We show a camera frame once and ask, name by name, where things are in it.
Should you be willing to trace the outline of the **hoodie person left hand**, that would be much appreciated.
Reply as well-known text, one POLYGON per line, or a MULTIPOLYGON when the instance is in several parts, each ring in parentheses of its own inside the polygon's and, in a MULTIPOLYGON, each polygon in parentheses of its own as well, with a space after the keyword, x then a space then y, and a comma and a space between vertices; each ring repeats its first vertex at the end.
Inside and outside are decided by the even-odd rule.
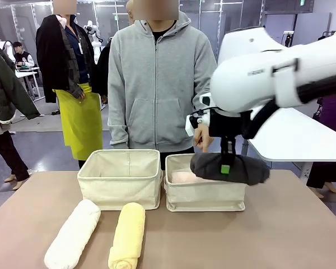
POLYGON ((213 138, 209 135, 209 128, 205 124, 198 124, 194 131, 194 147, 202 152, 208 152, 209 146, 213 142, 213 138))

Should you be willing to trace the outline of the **bystander hand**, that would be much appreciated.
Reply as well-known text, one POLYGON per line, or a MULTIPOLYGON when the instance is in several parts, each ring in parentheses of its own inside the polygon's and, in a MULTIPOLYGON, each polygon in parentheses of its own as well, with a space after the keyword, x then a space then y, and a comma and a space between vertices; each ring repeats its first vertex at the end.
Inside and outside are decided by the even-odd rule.
POLYGON ((85 99, 85 93, 79 85, 75 85, 73 87, 72 96, 75 97, 76 99, 80 100, 80 101, 85 99))

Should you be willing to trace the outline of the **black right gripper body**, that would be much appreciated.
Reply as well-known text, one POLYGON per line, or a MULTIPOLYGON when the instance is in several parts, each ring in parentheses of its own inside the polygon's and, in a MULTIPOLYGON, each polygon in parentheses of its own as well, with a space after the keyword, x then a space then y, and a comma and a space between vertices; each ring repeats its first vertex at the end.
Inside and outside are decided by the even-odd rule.
POLYGON ((240 117, 226 117, 210 110, 209 135, 211 137, 235 138, 242 134, 242 119, 240 117))

